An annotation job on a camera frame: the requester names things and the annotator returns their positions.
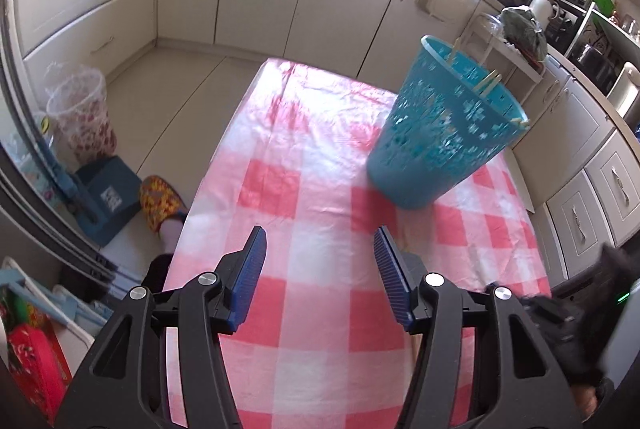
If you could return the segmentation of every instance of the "table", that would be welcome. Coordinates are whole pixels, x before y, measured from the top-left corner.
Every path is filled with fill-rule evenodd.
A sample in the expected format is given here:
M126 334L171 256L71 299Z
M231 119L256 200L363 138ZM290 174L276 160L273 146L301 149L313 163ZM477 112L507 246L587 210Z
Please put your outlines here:
M270 59L200 184L166 289L215 268L224 253L242 248L254 225L267 232L247 320L222 341L246 429L395 425L414 358L373 257L380 225L460 287L497 281L518 294L549 293L501 155L422 210L399 210L369 185L367 154L395 97ZM174 421L186 425L176 344L169 333L170 405ZM466 419L472 345L465 336L456 423Z

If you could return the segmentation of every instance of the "sock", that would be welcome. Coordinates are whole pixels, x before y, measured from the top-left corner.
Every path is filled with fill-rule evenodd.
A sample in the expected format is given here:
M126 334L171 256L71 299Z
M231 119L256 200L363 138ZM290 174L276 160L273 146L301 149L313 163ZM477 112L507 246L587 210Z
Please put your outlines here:
M162 241L164 253L172 254L175 252L183 226L181 219L170 218L162 222L162 225L160 225L160 241Z

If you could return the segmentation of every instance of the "slipper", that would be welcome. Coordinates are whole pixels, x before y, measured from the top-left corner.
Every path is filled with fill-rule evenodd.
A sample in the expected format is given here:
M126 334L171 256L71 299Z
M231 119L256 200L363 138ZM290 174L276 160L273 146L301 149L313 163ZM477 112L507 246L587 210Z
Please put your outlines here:
M178 218L184 223L189 209L180 194L160 176L148 176L140 184L140 205L146 224L153 232L160 230L165 219Z

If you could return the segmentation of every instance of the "black pants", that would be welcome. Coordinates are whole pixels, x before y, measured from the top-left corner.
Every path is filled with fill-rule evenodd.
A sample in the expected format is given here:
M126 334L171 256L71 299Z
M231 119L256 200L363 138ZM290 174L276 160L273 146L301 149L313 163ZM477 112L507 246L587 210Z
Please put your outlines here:
M174 258L174 254L162 254L156 257L149 265L149 270L142 280L142 285L151 290L151 293L158 293L164 287L166 275L169 273L169 265Z

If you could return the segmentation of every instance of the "red bag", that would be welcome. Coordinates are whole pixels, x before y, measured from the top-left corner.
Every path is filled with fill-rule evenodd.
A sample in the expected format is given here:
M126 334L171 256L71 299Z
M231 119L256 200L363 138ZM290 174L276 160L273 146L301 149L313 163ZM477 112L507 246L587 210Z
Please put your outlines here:
M49 339L42 330L22 324L9 333L7 342L12 377L24 396L53 425L65 396L65 385Z

